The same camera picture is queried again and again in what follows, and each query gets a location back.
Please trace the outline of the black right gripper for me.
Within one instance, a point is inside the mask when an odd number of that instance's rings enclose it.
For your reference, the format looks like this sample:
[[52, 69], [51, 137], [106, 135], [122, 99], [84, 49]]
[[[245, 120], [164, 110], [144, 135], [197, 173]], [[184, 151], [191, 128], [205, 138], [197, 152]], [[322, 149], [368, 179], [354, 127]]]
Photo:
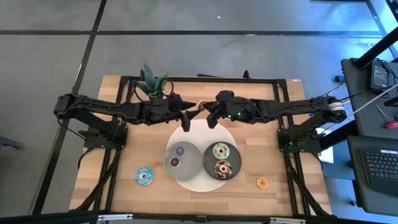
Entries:
[[209, 112], [206, 118], [208, 127], [213, 129], [219, 118], [228, 118], [231, 121], [253, 124], [260, 118], [260, 113], [252, 101], [240, 96], [230, 97], [217, 101], [206, 101], [204, 109]]

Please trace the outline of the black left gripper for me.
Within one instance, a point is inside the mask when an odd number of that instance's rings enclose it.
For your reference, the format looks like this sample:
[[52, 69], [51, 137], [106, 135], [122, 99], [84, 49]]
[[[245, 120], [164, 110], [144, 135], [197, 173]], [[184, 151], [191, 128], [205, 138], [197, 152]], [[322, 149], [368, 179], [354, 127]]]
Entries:
[[196, 105], [194, 102], [174, 100], [159, 100], [158, 105], [153, 102], [145, 108], [145, 123], [150, 126], [159, 123], [169, 123], [174, 120], [181, 121], [183, 131], [189, 132], [190, 121], [201, 111], [188, 111], [187, 109]]

